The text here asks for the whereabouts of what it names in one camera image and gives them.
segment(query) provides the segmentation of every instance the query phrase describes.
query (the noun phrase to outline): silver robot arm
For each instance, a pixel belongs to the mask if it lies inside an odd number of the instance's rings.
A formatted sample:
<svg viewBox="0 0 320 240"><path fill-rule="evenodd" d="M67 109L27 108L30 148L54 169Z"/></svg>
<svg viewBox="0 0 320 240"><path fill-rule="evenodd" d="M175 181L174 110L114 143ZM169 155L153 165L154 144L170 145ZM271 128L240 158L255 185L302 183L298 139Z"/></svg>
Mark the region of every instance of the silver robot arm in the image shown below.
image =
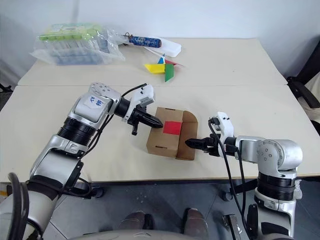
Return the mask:
<svg viewBox="0 0 320 240"><path fill-rule="evenodd" d="M139 122L153 128L163 127L158 118L146 113L146 106L154 100L154 89L147 84L135 89L130 101L103 83L90 85L33 164L27 181L29 212L23 239L42 236L58 198L76 184L83 167L81 158L108 115L120 116L123 122L132 125L133 135L137 134ZM0 239L8 238L13 205L12 194L0 205Z"/></svg>
<svg viewBox="0 0 320 240"><path fill-rule="evenodd" d="M247 228L254 239L292 239L295 226L294 198L297 167L303 159L301 148L291 140L273 140L256 136L234 137L234 127L224 112L209 120L223 144L227 155L258 164L256 204L250 205ZM189 147L203 150L212 156L224 157L213 134L203 139L188 139Z"/></svg>

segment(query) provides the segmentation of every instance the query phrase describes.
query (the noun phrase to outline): clear plastic packaging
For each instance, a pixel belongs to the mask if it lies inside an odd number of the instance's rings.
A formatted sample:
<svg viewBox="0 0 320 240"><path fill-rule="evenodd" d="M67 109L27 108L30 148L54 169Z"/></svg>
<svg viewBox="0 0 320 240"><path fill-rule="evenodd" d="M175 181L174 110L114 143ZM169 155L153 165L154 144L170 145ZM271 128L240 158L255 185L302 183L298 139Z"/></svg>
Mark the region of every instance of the clear plastic packaging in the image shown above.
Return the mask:
<svg viewBox="0 0 320 240"><path fill-rule="evenodd" d="M56 65L109 64L113 59L125 60L118 48L124 42L114 30L99 24L54 24L37 37L31 55Z"/></svg>

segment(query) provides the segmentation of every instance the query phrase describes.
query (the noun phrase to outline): red sticker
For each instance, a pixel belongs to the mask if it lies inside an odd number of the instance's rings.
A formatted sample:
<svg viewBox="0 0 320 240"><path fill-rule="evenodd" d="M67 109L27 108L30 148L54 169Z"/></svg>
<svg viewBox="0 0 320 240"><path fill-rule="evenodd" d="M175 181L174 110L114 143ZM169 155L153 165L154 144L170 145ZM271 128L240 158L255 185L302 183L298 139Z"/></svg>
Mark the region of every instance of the red sticker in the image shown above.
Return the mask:
<svg viewBox="0 0 320 240"><path fill-rule="evenodd" d="M180 135L182 122L180 121L165 121L163 127L163 133Z"/></svg>

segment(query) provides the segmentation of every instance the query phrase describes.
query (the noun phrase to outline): gray floor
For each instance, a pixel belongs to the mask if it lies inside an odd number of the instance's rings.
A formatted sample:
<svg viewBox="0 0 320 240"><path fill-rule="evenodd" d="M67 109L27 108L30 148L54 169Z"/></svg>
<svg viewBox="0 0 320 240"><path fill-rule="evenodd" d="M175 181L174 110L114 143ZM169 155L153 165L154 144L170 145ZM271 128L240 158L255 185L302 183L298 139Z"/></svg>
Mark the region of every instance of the gray floor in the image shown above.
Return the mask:
<svg viewBox="0 0 320 240"><path fill-rule="evenodd" d="M205 216L212 240L230 240L222 215L240 215L235 202L225 202L220 191L227 184L164 184L110 186L101 198L81 199L63 196L53 213L44 240L65 240L87 233L116 229L129 213L142 210L152 214L158 230L180 232L186 208L197 208ZM302 200L296 207L295 238L320 240L320 183L302 181ZM253 203L253 192L247 193ZM243 232L241 239L248 239Z"/></svg>

